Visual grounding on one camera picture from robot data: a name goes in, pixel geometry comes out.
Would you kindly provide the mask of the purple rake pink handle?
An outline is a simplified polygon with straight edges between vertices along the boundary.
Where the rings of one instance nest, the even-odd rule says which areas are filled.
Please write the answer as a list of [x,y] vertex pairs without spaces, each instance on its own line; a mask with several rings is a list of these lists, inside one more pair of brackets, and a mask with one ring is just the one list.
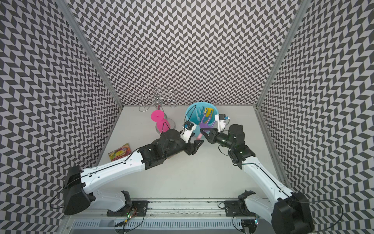
[[204,117],[200,121],[200,123],[199,123],[200,129],[203,129],[203,128],[213,128],[214,125],[215,125],[215,123],[216,123],[216,121],[215,120],[211,121],[211,119],[214,119],[214,117],[213,116],[212,116],[212,118],[206,118],[206,117]]

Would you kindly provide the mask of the aluminium front rail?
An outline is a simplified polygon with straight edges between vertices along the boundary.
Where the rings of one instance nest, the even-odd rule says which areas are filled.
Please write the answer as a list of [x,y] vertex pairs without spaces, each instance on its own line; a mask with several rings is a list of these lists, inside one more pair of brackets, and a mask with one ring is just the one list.
[[[149,201],[149,205],[144,217],[137,217],[134,211],[131,211],[128,216],[119,217],[106,216],[107,210],[86,210],[63,220],[57,233],[276,234],[272,225],[259,215],[256,217],[227,217],[224,210],[224,199],[146,200]],[[243,201],[238,201],[240,205],[244,205]]]

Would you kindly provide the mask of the orange candy bag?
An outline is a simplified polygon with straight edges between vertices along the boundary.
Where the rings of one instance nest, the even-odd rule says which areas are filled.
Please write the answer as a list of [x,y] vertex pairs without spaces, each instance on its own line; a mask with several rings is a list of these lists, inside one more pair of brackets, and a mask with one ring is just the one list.
[[123,146],[119,147],[118,149],[110,152],[108,156],[111,161],[116,161],[116,160],[129,156],[131,153],[132,151],[131,151],[130,145],[126,143]]

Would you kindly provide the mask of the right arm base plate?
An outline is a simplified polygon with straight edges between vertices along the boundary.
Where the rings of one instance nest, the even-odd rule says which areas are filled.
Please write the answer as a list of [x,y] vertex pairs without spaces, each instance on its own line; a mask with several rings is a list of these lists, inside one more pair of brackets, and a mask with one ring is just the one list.
[[256,217],[257,214],[250,212],[244,205],[240,205],[238,200],[225,200],[224,210],[227,217]]

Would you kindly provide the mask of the turquoise plastic bucket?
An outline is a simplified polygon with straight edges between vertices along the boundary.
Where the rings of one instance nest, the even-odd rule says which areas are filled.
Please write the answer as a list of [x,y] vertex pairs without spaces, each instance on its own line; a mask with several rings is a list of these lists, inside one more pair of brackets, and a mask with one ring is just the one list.
[[[212,114],[207,116],[205,114],[205,109],[212,109]],[[218,109],[211,103],[208,102],[197,102],[189,106],[186,110],[186,121],[190,121],[196,125],[196,129],[193,131],[194,136],[197,137],[200,134],[200,122],[204,120],[204,124],[207,124],[208,127],[212,128],[215,123],[215,115],[218,115]]]

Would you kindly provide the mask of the blue rake yellow handle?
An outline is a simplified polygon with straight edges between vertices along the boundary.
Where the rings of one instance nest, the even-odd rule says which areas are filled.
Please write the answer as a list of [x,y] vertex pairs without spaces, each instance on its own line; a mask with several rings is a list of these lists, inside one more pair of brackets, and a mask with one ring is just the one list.
[[198,123],[204,118],[204,107],[196,107],[195,112],[196,112],[196,118]]

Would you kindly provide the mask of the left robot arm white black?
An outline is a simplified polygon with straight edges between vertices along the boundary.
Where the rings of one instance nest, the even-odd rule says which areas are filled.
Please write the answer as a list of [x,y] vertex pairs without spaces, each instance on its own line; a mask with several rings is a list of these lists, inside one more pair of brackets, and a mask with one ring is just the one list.
[[62,189],[63,213],[75,215],[88,208],[119,212],[122,208],[130,207],[131,198],[127,191],[121,194],[107,193],[101,192],[100,188],[121,177],[159,166],[181,152],[196,154],[203,140],[191,142],[193,135],[192,131],[171,129],[151,144],[134,150],[125,159],[86,169],[79,166],[69,168]]

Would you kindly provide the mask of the yellow toy shovel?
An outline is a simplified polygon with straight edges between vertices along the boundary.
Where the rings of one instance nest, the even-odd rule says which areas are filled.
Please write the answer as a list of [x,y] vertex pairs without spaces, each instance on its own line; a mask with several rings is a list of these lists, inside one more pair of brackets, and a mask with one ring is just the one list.
[[207,108],[204,109],[204,117],[212,118],[213,114],[214,114],[214,109],[213,108],[207,107]]

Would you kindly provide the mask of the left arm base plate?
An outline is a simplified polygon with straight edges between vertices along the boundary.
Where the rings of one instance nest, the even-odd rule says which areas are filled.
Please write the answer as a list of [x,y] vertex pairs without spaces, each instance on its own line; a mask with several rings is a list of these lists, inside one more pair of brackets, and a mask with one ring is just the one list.
[[134,211],[137,217],[144,217],[148,210],[149,201],[148,200],[135,200],[132,202],[132,206],[125,205],[119,211],[114,212],[111,210],[107,211],[106,216],[119,216],[125,217],[130,214],[131,211]]

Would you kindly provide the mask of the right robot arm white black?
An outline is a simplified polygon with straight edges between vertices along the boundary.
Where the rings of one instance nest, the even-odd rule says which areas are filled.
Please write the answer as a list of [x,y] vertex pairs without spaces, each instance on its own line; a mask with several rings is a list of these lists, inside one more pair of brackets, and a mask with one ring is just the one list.
[[215,128],[202,128],[200,132],[209,143],[226,147],[233,164],[250,175],[265,193],[265,199],[251,191],[243,193],[241,199],[249,212],[269,222],[277,234],[309,234],[314,231],[306,196],[293,192],[263,166],[245,144],[242,125],[231,125],[226,134]]

